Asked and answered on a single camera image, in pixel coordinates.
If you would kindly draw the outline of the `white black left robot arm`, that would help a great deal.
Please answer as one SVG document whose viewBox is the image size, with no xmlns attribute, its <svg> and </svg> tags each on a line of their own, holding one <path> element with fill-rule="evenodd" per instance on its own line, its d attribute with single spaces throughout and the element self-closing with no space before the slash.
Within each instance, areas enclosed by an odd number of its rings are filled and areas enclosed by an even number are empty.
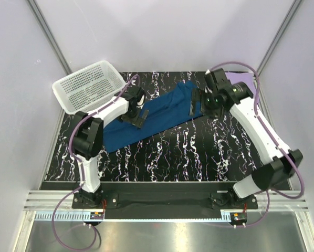
<svg viewBox="0 0 314 252">
<path fill-rule="evenodd" d="M 97 178 L 97 155 L 103 147 L 103 130 L 114 120 L 127 122 L 136 128 L 143 127 L 148 110 L 143 111 L 145 91 L 138 86 L 117 93 L 105 105 L 91 112 L 79 111 L 74 119 L 76 126 L 69 140 L 70 155 L 79 165 L 79 194 L 92 208 L 102 203 L 101 182 Z"/>
</svg>

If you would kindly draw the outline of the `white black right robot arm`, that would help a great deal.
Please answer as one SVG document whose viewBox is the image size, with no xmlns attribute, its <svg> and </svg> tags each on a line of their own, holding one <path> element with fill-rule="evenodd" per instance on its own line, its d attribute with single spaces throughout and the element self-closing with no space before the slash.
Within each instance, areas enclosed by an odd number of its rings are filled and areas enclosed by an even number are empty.
<svg viewBox="0 0 314 252">
<path fill-rule="evenodd" d="M 193 116 L 200 110 L 202 115 L 218 119 L 229 112 L 250 137 L 263 164 L 233 185 L 227 195 L 231 207 L 239 208 L 252 194 L 271 189 L 294 175 L 300 176 L 298 166 L 303 154 L 299 149 L 292 150 L 262 117 L 247 84 L 232 84 L 222 68 L 207 70 L 205 82 L 205 89 L 192 91 L 189 114 Z"/>
</svg>

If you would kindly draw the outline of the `blue t shirt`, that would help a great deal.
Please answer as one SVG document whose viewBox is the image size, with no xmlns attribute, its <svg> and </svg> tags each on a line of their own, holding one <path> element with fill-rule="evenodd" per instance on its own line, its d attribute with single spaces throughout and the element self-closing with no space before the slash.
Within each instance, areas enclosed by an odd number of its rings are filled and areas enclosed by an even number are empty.
<svg viewBox="0 0 314 252">
<path fill-rule="evenodd" d="M 202 115 L 200 108 L 196 108 L 193 116 L 190 115 L 191 94 L 196 88 L 191 81 L 179 82 L 171 92 L 147 101 L 143 108 L 149 113 L 140 129 L 119 120 L 109 123 L 103 132 L 105 150 L 108 153 L 115 152 L 192 118 L 200 117 Z"/>
</svg>

